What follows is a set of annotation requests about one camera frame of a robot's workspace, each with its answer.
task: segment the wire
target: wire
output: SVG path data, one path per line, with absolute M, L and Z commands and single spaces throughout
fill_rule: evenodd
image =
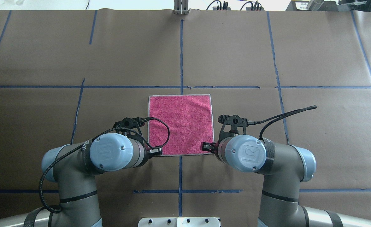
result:
M 316 109 L 316 108 L 317 108 L 317 106 L 313 105 L 313 106 L 309 106 L 309 107 L 306 107 L 306 108 L 303 108 L 303 109 L 296 109 L 296 110 L 293 110 L 293 111 L 290 111 L 290 112 L 286 112 L 286 113 L 283 113 L 283 114 L 280 114 L 280 115 L 274 116 L 274 117 L 272 117 L 272 118 L 268 118 L 268 119 L 266 119 L 266 120 L 264 120 L 264 121 L 261 121 L 261 122 L 266 122 L 266 121 L 268 121 L 268 120 L 271 120 L 271 119 L 276 118 L 276 119 L 270 121 L 268 124 L 266 124 L 266 125 L 262 128 L 262 130 L 261 130 L 261 132 L 260 132 L 260 139 L 262 139 L 262 134 L 264 133 L 265 129 L 268 128 L 268 127 L 269 127 L 271 124 L 273 124 L 274 122 L 277 122 L 277 121 L 279 121 L 279 120 L 282 120 L 282 119 L 287 118 L 287 117 L 289 117 L 289 116 L 292 116 L 292 115 L 294 115 L 294 114 L 298 114 L 298 113 L 300 113 L 300 112 L 307 111 L 307 110 L 311 110 L 311 109 Z
M 219 8 L 222 8 L 222 3 L 221 3 L 219 0 L 214 0 L 214 1 L 212 1 L 212 2 L 210 3 L 210 5 L 207 7 L 206 10 L 208 10 L 209 7 L 210 7 L 214 2 L 216 2 L 216 3 L 218 4 L 218 7 L 216 8 L 216 10 L 219 10 Z
M 104 135 L 106 133 L 109 133 L 111 131 L 114 131 L 114 130 L 117 130 L 117 129 L 125 129 L 127 131 L 130 131 L 130 132 L 133 132 L 139 136 L 141 136 L 142 140 L 145 141 L 145 143 L 152 149 L 159 149 L 159 148 L 162 148 L 164 147 L 169 139 L 170 139 L 170 129 L 168 127 L 168 125 L 166 123 L 164 123 L 162 120 L 158 119 L 158 118 L 146 118 L 147 121 L 151 121 L 151 120 L 156 120 L 156 121 L 159 121 L 161 122 L 166 128 L 167 128 L 167 139 L 166 141 L 164 142 L 164 144 L 160 145 L 160 146 L 156 146 L 156 147 L 153 147 L 149 144 L 149 142 L 139 133 L 139 132 L 136 132 L 132 129 L 129 129 L 129 128 L 124 128 L 124 127 L 115 127 L 115 128 L 111 128 L 109 130 L 106 130 L 102 133 L 100 133 L 99 135 L 95 136 L 92 138 L 92 142 L 95 141 L 98 137 L 100 137 L 101 135 Z M 54 213 L 54 214 L 57 214 L 57 213 L 60 213 L 62 211 L 61 207 L 57 207 L 56 209 L 52 208 L 50 205 L 47 204 L 47 202 L 45 201 L 45 198 L 44 198 L 44 194 L 43 194 L 43 183 L 44 183 L 44 179 L 45 179 L 45 176 L 47 175 L 47 173 L 58 163 L 60 162 L 62 159 L 68 157 L 70 154 L 73 154 L 75 151 L 79 150 L 81 147 L 82 147 L 83 144 L 80 144 L 79 146 L 77 146 L 76 148 L 74 148 L 73 150 L 69 151 L 68 153 L 62 155 L 61 157 L 59 157 L 57 160 L 55 160 L 43 173 L 43 175 L 41 176 L 40 178 L 40 183 L 38 185 L 38 190 L 39 190 L 39 195 L 40 195 L 40 200 L 41 200 L 41 203 L 43 204 L 43 206 L 48 210 L 50 211 L 51 213 Z
M 253 2 L 253 1 L 245 1 L 245 0 L 239 0 L 239 1 L 243 1 L 243 2 L 246 2 L 245 4 L 243 4 L 243 6 L 240 8 L 240 11 L 243 9 L 243 7 L 250 3 L 251 4 L 251 7 L 250 7 L 250 10 L 261 10 L 262 9 L 262 5 L 261 3 L 259 3 L 258 1 L 256 2 Z
M 243 6 L 240 8 L 239 11 L 242 11 L 243 7 L 244 7 L 246 4 L 248 4 L 248 3 L 251 3 L 251 7 L 253 8 L 253 2 L 248 1 L 247 3 L 243 4 Z

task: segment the black strap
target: black strap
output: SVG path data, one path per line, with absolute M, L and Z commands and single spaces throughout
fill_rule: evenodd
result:
M 333 227 L 344 227 L 343 222 L 341 221 L 340 216 L 337 213 L 329 210 L 324 210 L 328 213 L 331 219 L 331 223 L 333 223 Z
M 97 190 L 89 192 L 89 193 L 84 194 L 84 195 L 79 195 L 79 196 L 75 196 L 75 197 L 71 197 L 71 198 L 61 199 L 60 203 L 73 202 L 73 201 L 81 200 L 81 199 L 84 199 L 84 198 L 87 198 L 87 197 L 90 197 L 90 196 L 96 195 L 96 194 L 97 194 Z
M 267 138 L 262 138 L 265 146 L 265 150 L 267 152 L 267 156 L 265 158 L 265 163 L 261 167 L 260 171 L 258 171 L 259 174 L 269 174 L 272 169 L 272 164 L 274 163 L 275 160 L 275 144 L 267 139 Z
M 308 211 L 306 210 L 306 208 L 304 206 L 300 206 L 303 210 L 303 213 L 305 214 L 305 222 L 306 222 L 306 226 L 305 227 L 309 227 L 309 215 L 308 215 Z
M 284 197 L 284 196 L 280 196 L 280 195 L 275 195 L 275 194 L 266 192 L 264 190 L 262 191 L 262 194 L 266 195 L 268 197 L 271 197 L 271 198 L 278 199 L 278 200 L 284 200 L 284 201 L 287 201 L 287 202 L 298 202 L 298 199 L 290 198 L 290 197 Z
M 35 219 L 37 218 L 38 213 L 41 210 L 44 210 L 44 207 L 37 208 L 27 214 L 27 217 L 24 220 L 23 227 L 34 227 Z
M 52 216 L 54 215 L 53 212 L 50 212 L 50 216 L 48 217 L 48 227 L 52 226 Z

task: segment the light blue joint cap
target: light blue joint cap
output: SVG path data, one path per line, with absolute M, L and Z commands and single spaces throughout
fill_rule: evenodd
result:
M 259 218 L 257 219 L 257 227 L 268 227 L 266 224 L 264 224 Z
M 90 160 L 104 171 L 124 168 L 132 159 L 133 146 L 128 138 L 117 133 L 98 137 L 90 146 Z
M 291 146 L 298 151 L 303 162 L 305 174 L 301 182 L 310 181 L 313 178 L 313 174 L 316 172 L 316 159 L 314 158 L 314 155 L 312 154 L 312 152 L 306 150 L 305 148 L 295 147 L 294 145 Z
M 265 163 L 264 144 L 250 135 L 236 136 L 227 143 L 225 158 L 229 165 L 242 172 L 258 172 Z
M 55 161 L 55 159 L 57 158 L 57 156 L 58 156 L 59 152 L 62 150 L 62 148 L 66 147 L 68 145 L 69 144 L 63 145 L 62 147 L 59 147 L 59 148 L 54 148 L 52 150 L 47 151 L 47 153 L 44 154 L 43 160 L 41 161 L 41 170 L 43 171 L 43 173 Z M 49 180 L 50 182 L 57 182 L 54 179 L 53 169 L 54 168 L 51 168 L 48 171 L 47 175 L 45 176 L 45 179 Z
M 103 227 L 102 219 L 100 218 L 100 220 L 94 223 L 91 227 Z

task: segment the white wall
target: white wall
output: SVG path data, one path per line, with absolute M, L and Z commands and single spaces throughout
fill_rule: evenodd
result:
M 0 10 L 84 10 L 87 6 L 87 1 L 88 0 L 0 0 Z M 245 3 L 240 0 L 229 0 L 228 2 L 232 10 L 240 10 Z M 290 1 L 260 0 L 259 2 L 265 10 L 284 11 Z M 189 0 L 189 7 L 192 9 L 205 10 L 210 3 L 211 0 Z M 90 10 L 102 8 L 118 10 L 173 9 L 174 0 L 90 0 Z

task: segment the towel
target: towel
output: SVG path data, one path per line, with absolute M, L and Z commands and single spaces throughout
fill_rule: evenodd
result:
M 163 147 L 163 156 L 203 155 L 201 142 L 214 140 L 210 95 L 149 96 L 149 116 L 159 118 L 170 128 L 170 140 Z M 167 129 L 158 121 L 149 121 L 149 143 L 163 144 Z

